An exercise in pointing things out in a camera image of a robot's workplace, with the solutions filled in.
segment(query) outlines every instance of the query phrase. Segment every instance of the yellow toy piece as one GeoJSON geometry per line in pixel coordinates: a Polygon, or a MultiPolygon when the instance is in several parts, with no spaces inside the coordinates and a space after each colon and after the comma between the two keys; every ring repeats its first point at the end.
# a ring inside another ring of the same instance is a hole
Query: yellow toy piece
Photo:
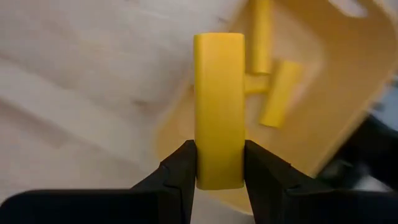
{"type": "Polygon", "coordinates": [[[272,76],[272,86],[260,117],[260,124],[280,127],[285,118],[290,96],[302,73],[302,66],[295,62],[282,61],[272,76]]]}
{"type": "Polygon", "coordinates": [[[270,74],[271,59],[271,9],[272,0],[251,0],[252,44],[251,69],[255,75],[270,74]]]}
{"type": "Polygon", "coordinates": [[[199,34],[195,51],[197,187],[236,189],[243,182],[244,36],[199,34]]]}
{"type": "Polygon", "coordinates": [[[269,90],[269,77],[265,75],[245,75],[244,92],[245,94],[265,93],[269,90]]]}

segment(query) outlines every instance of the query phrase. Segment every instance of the yellow cylinder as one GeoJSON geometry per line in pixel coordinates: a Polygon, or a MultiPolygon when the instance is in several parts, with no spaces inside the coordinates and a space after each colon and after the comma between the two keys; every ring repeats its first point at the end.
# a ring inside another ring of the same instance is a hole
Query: yellow cylinder
{"type": "Polygon", "coordinates": [[[271,9],[272,0],[251,0],[252,42],[249,73],[266,75],[271,72],[271,9]]]}
{"type": "Polygon", "coordinates": [[[294,86],[301,77],[303,67],[295,62],[282,61],[272,74],[272,85],[263,106],[260,124],[279,128],[286,114],[287,105],[292,96],[294,86]]]}

